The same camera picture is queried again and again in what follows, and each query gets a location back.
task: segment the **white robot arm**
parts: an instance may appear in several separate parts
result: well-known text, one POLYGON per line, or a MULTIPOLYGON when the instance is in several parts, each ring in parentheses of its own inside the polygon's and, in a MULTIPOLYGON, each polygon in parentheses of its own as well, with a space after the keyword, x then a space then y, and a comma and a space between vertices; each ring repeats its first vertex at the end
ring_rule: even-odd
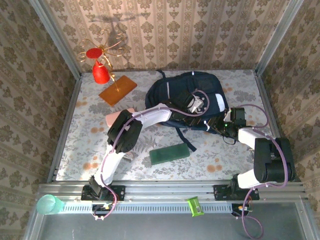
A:
MULTIPOLYGON (((188 107, 190 112, 197 109, 194 106, 188 107)), ((120 113, 108 132, 108 146, 102 163, 90 179, 90 186, 98 198, 103 186, 112 183, 120 160, 125 153, 133 149, 141 130, 156 123, 168 121, 173 114, 171 109, 160 103, 144 111, 129 113, 124 110, 120 113)), ((225 118, 214 117, 206 124, 220 135, 231 137, 255 150, 253 169, 237 175, 237 187, 249 189, 261 183, 279 183, 282 181, 284 170, 279 153, 272 147, 270 140, 256 133, 252 127, 246 126, 243 108, 231 108, 225 118)), ((289 181, 293 180, 295 178, 295 168, 289 141, 286 138, 277 139, 286 156, 289 181)))
MULTIPOLYGON (((132 117, 138 116, 135 120, 141 122, 141 129, 145 129, 151 125, 161 123, 168 121, 172 112, 168 109, 168 107, 165 104, 160 103, 159 105, 149 108, 144 111, 134 112, 132 113, 132 117)), ((120 163, 120 160, 124 157, 126 154, 126 151, 119 151, 116 153, 116 151, 111 152, 113 149, 112 144, 108 144, 106 147, 105 155, 103 157, 103 160, 105 164, 101 164, 98 168, 97 172, 93 175, 96 182, 103 186, 111 184, 114 178, 115 171, 120 163)))

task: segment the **navy backpack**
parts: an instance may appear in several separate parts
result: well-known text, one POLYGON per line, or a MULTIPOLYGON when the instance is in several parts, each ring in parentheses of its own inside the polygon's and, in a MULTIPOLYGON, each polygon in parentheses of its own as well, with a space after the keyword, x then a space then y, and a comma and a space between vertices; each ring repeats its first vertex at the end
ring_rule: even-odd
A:
MULTIPOLYGON (((157 71, 162 74, 163 78, 157 80, 147 92, 145 96, 145 107, 147 109, 160 103, 165 103, 168 99, 178 96, 183 91, 192 93, 195 90, 202 90, 208 95, 210 101, 209 109, 201 116, 201 121, 196 126, 188 126, 183 120, 168 120, 160 123, 164 126, 175 128, 181 140, 194 152, 197 149, 183 136, 180 129, 192 129, 216 134, 212 128, 206 125, 206 122, 212 117, 224 116, 225 111, 229 110, 220 81, 215 75, 207 72, 190 71, 174 77, 166 77, 162 70, 157 71)), ((204 98, 204 95, 199 92, 194 95, 204 98)))

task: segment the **teal cup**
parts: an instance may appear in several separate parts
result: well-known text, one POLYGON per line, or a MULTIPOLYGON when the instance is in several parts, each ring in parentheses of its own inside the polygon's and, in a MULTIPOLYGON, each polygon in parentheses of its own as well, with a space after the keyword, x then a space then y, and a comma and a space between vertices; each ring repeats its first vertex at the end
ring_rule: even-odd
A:
POLYGON ((52 215, 61 212, 65 204, 56 196, 47 194, 42 196, 36 203, 36 210, 39 214, 52 215))

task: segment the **patterned wall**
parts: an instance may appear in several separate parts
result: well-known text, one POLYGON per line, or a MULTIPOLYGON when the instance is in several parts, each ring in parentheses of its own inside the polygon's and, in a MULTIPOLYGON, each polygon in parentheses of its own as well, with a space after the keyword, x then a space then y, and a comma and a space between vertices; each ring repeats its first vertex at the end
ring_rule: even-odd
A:
MULTIPOLYGON (((128 39, 115 69, 254 69, 289 0, 46 0, 77 54, 107 29, 128 39)), ((92 69, 90 60, 81 64, 92 69)))
POLYGON ((320 225, 319 0, 304 0, 262 78, 320 225))
POLYGON ((0 239, 20 239, 75 80, 27 0, 0 1, 0 239))

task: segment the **table surface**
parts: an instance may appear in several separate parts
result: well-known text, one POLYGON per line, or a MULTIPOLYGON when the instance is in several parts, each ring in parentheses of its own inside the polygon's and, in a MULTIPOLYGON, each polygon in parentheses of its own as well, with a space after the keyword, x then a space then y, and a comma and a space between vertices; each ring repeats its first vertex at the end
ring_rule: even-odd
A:
MULTIPOLYGON (((189 71, 165 71, 173 77, 189 71)), ((263 108, 258 86, 252 70, 205 70, 217 76, 223 87, 229 107, 255 104, 263 108)), ((72 121, 68 131, 56 180, 88 180, 105 154, 107 146, 106 115, 134 108, 145 109, 145 95, 162 75, 156 71, 116 72, 116 79, 126 75, 137 87, 114 107, 110 107, 99 94, 107 84, 94 82, 91 73, 84 73, 72 121)), ((247 124, 262 126, 264 114, 254 107, 246 107, 247 124)), ((269 127, 263 129, 271 134, 269 127)), ((253 168, 249 147, 237 142, 224 143, 221 136, 203 131, 183 130, 184 136, 197 148, 190 157, 151 166, 149 151, 182 143, 176 130, 156 124, 144 129, 131 151, 134 159, 122 159, 114 180, 226 180, 236 173, 253 168)))

